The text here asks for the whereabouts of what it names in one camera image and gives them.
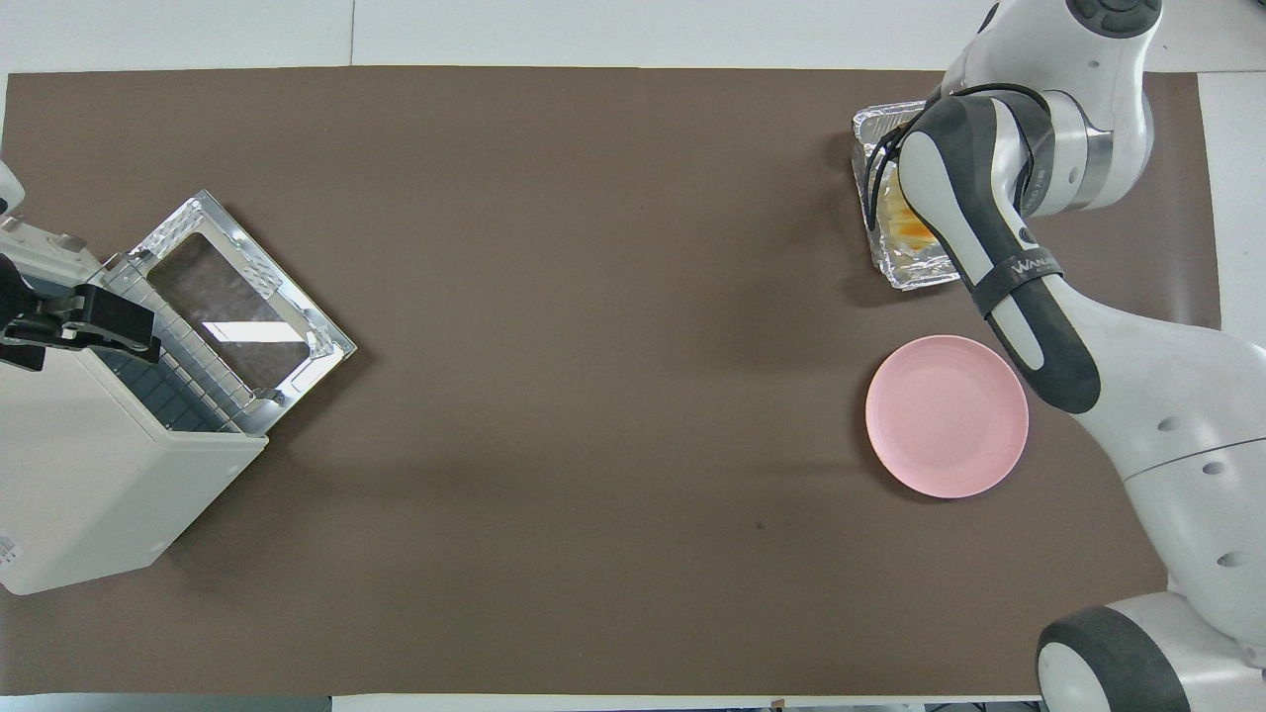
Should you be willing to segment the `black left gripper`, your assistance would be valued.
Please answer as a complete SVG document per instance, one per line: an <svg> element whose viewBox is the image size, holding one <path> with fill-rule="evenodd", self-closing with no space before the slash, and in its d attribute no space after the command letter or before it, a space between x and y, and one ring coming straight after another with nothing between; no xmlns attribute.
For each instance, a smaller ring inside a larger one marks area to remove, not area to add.
<svg viewBox="0 0 1266 712"><path fill-rule="evenodd" d="M1 361L41 371L47 350L108 350L141 361L161 361L154 312L91 284L65 296L41 296L15 264L1 257Z"/></svg>

